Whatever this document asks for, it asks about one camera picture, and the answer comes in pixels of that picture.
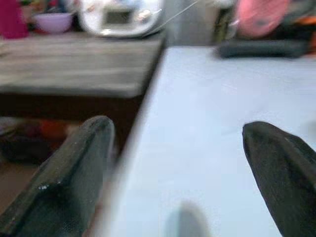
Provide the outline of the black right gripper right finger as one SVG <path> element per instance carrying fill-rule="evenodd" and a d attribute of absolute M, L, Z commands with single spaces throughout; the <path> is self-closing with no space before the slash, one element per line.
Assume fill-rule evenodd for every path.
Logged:
<path fill-rule="evenodd" d="M 282 237 L 316 237 L 316 151 L 263 121 L 242 129 L 243 149 Z"/>

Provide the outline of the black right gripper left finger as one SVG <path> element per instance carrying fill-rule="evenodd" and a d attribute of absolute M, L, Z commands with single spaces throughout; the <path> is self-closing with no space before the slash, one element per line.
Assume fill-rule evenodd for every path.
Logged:
<path fill-rule="evenodd" d="M 86 120 L 0 214 L 0 237 L 82 237 L 115 159 L 115 126 Z"/>

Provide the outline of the dark wooden table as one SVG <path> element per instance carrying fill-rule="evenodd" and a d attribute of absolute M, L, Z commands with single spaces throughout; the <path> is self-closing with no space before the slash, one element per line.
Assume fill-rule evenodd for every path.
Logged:
<path fill-rule="evenodd" d="M 163 33 L 106 39 L 86 33 L 33 35 L 0 47 L 0 94 L 133 98 L 163 49 Z"/>

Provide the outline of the black flat tray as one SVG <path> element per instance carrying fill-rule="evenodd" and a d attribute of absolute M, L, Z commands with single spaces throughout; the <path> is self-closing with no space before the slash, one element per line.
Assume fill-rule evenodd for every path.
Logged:
<path fill-rule="evenodd" d="M 308 51 L 309 44 L 300 40 L 229 40 L 217 48 L 218 55 L 222 58 L 298 58 Z"/>

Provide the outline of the pink round fan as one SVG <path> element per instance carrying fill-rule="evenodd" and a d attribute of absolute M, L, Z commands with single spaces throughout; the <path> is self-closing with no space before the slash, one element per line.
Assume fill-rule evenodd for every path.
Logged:
<path fill-rule="evenodd" d="M 280 24 L 290 0 L 238 0 L 237 32 L 247 38 L 261 38 Z"/>

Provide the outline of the lilac plastic bowl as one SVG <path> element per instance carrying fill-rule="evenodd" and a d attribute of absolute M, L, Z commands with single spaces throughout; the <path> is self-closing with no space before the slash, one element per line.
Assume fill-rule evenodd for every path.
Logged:
<path fill-rule="evenodd" d="M 46 13 L 33 17 L 36 27 L 46 33 L 63 33 L 70 29 L 73 15 L 70 13 Z"/>

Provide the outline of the magenta container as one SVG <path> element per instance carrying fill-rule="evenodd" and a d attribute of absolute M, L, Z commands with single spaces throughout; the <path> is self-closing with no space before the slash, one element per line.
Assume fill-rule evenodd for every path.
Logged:
<path fill-rule="evenodd" d="M 16 0 L 0 0 L 0 35 L 6 40 L 28 36 L 27 25 Z"/>

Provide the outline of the white rice cooker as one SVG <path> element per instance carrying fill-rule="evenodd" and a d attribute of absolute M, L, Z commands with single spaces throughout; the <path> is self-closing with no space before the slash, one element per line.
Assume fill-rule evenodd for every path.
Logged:
<path fill-rule="evenodd" d="M 137 38 L 155 30 L 165 0 L 79 0 L 81 27 L 97 37 Z"/>

